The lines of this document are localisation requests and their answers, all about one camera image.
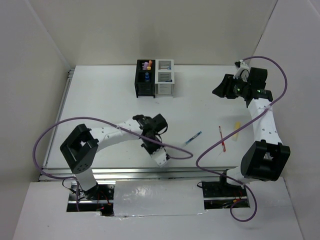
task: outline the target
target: wire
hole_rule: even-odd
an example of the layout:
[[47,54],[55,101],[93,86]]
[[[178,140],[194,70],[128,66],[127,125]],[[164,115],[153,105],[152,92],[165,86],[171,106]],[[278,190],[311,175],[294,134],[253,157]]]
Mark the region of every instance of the wire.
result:
[[271,58],[269,57],[266,57],[266,56],[250,56],[250,57],[246,57],[243,59],[243,61],[246,61],[246,60],[249,60],[249,59],[265,59],[265,60],[268,60],[270,62],[272,62],[274,65],[276,65],[279,70],[281,71],[282,75],[283,75],[283,78],[284,78],[284,89],[283,89],[283,92],[282,94],[276,99],[274,100],[273,102],[271,102],[266,108],[265,110],[260,114],[258,115],[257,117],[255,117],[254,119],[252,119],[251,121],[247,122],[246,124],[244,124],[243,126],[241,126],[240,128],[238,128],[237,130],[233,131],[232,133],[230,133],[229,135],[225,136],[223,139],[221,139],[220,141],[216,142],[214,145],[212,145],[211,147],[209,147],[207,150],[205,150],[199,157],[198,159],[196,160],[195,162],[195,165],[197,168],[199,168],[200,170],[203,170],[203,171],[206,171],[208,173],[213,173],[213,174],[216,174],[216,175],[219,175],[219,176],[222,176],[224,178],[228,178],[228,179],[231,179],[233,180],[234,182],[244,186],[249,192],[250,194],[252,195],[252,198],[253,198],[253,201],[254,201],[254,212],[252,214],[252,216],[250,216],[249,218],[247,219],[239,219],[237,217],[234,216],[233,212],[232,212],[232,209],[233,207],[238,204],[238,203],[241,203],[241,202],[244,202],[246,201],[245,199],[242,199],[242,200],[239,200],[239,201],[236,201],[235,203],[233,203],[230,207],[230,214],[231,216],[239,221],[239,222],[248,222],[250,221],[251,219],[253,219],[255,217],[255,215],[257,214],[257,210],[258,210],[258,204],[257,204],[257,199],[254,195],[254,193],[252,192],[252,190],[247,186],[245,185],[243,182],[239,181],[239,180],[236,180],[234,179],[233,177],[230,177],[230,176],[227,176],[223,173],[220,173],[220,172],[217,172],[217,171],[213,171],[213,170],[210,170],[210,169],[207,169],[205,167],[202,167],[199,165],[199,162],[200,160],[208,153],[210,152],[212,149],[214,149],[215,147],[219,146],[222,142],[226,141],[228,138],[230,138],[231,136],[235,135],[236,133],[240,132],[241,130],[245,129],[246,127],[248,127],[249,125],[251,125],[252,123],[254,123],[255,121],[257,121],[259,118],[261,118],[268,110],[269,108],[274,105],[275,103],[277,103],[286,93],[287,91],[287,88],[288,88],[288,79],[287,79],[287,76],[284,72],[284,70],[281,68],[281,66],[275,62],[274,60],[272,60]]
[[158,135],[160,136],[160,135],[166,133],[167,131],[168,131],[168,125],[166,126],[165,130],[162,133],[158,133]]
[[144,139],[144,140],[147,140],[149,142],[152,142],[154,144],[158,144],[160,146],[163,146],[163,147],[167,147],[167,148],[172,148],[172,149],[175,149],[175,150],[178,150],[178,151],[181,151],[181,152],[184,152],[186,154],[189,154],[189,156],[185,156],[185,157],[173,157],[173,156],[169,156],[167,154],[167,156],[171,159],[177,159],[177,160],[184,160],[184,159],[191,159],[194,155],[190,152],[190,151],[187,151],[183,148],[180,148],[180,147],[177,147],[177,146],[173,146],[173,145],[170,145],[170,144],[166,144],[166,143],[163,143],[163,142],[159,142],[159,141],[156,141],[156,140],[153,140],[153,139],[150,139],[146,136],[143,136],[143,135],[140,135],[138,133],[135,133],[133,131],[130,131],[126,128],[123,128],[121,126],[117,126],[111,122],[108,122],[108,121],[105,121],[105,120],[102,120],[102,119],[99,119],[99,118],[95,118],[95,117],[88,117],[88,116],[78,116],[78,117],[71,117],[71,118],[67,118],[65,120],[61,120],[61,121],[58,121],[56,122],[55,124],[51,125],[50,127],[48,127],[43,133],[41,133],[41,135],[38,137],[38,139],[35,141],[34,143],[34,146],[33,146],[33,149],[32,149],[32,160],[33,160],[33,164],[35,166],[35,168],[42,174],[42,175],[45,175],[47,176],[48,178],[52,178],[52,179],[57,179],[57,180],[67,180],[67,179],[73,179],[76,181],[76,209],[78,212],[80,212],[79,210],[79,199],[78,199],[78,196],[79,196],[79,187],[80,187],[80,184],[77,180],[77,178],[75,176],[67,176],[67,177],[62,177],[62,176],[55,176],[55,175],[52,175],[52,174],[49,174],[47,172],[45,172],[39,165],[38,165],[38,162],[37,162],[37,158],[36,158],[36,152],[37,152],[37,147],[39,145],[39,142],[41,141],[41,139],[53,128],[55,128],[56,126],[60,125],[60,124],[63,124],[63,123],[66,123],[66,122],[70,122],[70,121],[74,121],[74,120],[92,120],[92,121],[96,121],[96,122],[101,122],[101,123],[104,123],[104,124],[107,124],[107,125],[110,125],[114,128],[118,128],[118,129],[121,129],[122,131],[124,132],[127,132],[129,134],[132,134],[132,135],[135,135],[141,139]]
[[250,72],[249,72],[247,69],[243,69],[243,70],[240,72],[239,78],[241,78],[241,76],[242,76],[242,74],[244,73],[244,71],[247,71],[248,74],[250,74]]
[[110,205],[109,199],[108,197],[105,195],[105,193],[103,191],[101,191],[100,193],[102,193],[102,195],[104,196],[104,198],[106,199],[106,201],[108,202],[108,205]]
[[63,186],[64,188],[70,190],[72,193],[76,194],[77,192],[76,192],[75,190],[73,190],[72,188],[68,188],[68,187],[66,187],[66,186],[64,185],[65,180],[66,180],[66,179],[63,179],[63,180],[62,180],[62,186]]

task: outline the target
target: black test tube rack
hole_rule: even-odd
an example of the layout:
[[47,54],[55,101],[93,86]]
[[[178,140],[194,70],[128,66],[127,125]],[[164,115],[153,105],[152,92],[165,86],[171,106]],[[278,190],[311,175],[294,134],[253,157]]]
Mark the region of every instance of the black test tube rack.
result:
[[[155,98],[155,76],[156,76],[156,61],[152,61],[151,70],[143,70],[143,63],[149,62],[151,59],[138,59],[136,61],[135,70],[135,95],[139,96],[150,96]],[[146,73],[149,73],[150,81],[146,82]]]

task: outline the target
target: white table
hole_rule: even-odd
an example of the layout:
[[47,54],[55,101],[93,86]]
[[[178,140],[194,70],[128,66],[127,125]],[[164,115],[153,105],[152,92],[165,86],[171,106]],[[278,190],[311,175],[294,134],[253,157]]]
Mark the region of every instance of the white table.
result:
[[[252,182],[258,211],[250,222],[237,222],[229,209],[200,215],[104,217],[98,212],[66,212],[69,191],[60,182],[32,182],[14,240],[302,240],[284,180]],[[238,218],[253,209],[236,208]]]
[[[174,97],[136,98],[135,66],[77,66],[64,101],[60,119],[87,116],[121,123],[135,115],[154,117],[162,114],[168,123],[163,142],[181,147],[193,135],[202,131],[185,149],[194,154],[192,159],[171,160],[166,169],[195,168],[197,157],[233,131],[235,123],[243,125],[251,119],[243,99],[219,98],[212,94],[226,73],[235,73],[234,66],[175,66]],[[89,128],[102,123],[77,120],[60,125],[55,133],[45,168],[68,169],[59,147],[74,127],[85,123]],[[240,165],[243,155],[253,144],[252,126],[239,133],[237,141],[225,141],[226,152],[218,146],[207,154],[201,165],[225,169]],[[95,156],[94,169],[150,169],[158,166],[140,147],[141,140],[110,146]],[[172,156],[184,153],[167,149]]]

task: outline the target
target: red stick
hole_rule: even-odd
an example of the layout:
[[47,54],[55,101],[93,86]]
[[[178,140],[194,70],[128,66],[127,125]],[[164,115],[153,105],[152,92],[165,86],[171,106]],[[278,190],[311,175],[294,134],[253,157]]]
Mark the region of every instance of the red stick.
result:
[[[220,132],[221,139],[223,139],[221,126],[219,126],[219,132]],[[222,142],[222,148],[223,148],[223,151],[225,152],[226,151],[226,145],[225,145],[224,141]]]

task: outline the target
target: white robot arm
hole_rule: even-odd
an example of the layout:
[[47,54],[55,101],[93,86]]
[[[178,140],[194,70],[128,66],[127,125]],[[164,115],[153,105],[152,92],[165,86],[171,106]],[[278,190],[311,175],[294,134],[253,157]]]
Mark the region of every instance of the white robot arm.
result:
[[[269,106],[273,97],[271,91],[265,90],[268,72],[266,69],[252,67],[248,76],[242,78],[243,70],[240,69],[246,69],[245,63],[239,61],[235,65],[239,68],[236,75],[226,74],[212,93],[227,99],[244,98],[252,119],[266,108],[268,111],[252,124],[254,143],[243,156],[241,165],[224,174],[244,184],[259,180],[276,181],[290,156],[290,148],[284,146],[279,138],[273,109]],[[240,185],[229,178],[226,182]]]
[[[158,114],[154,118],[134,116],[119,123],[117,128],[104,126],[90,129],[85,124],[78,125],[63,142],[60,151],[88,198],[94,196],[99,188],[91,169],[95,154],[111,145],[139,139],[139,136],[123,131],[120,127],[160,142],[157,136],[160,135],[160,131],[164,130],[164,133],[167,130],[168,124],[162,115]],[[149,153],[151,159],[159,167],[166,165],[168,157],[165,148],[144,139],[142,141],[141,146]]]

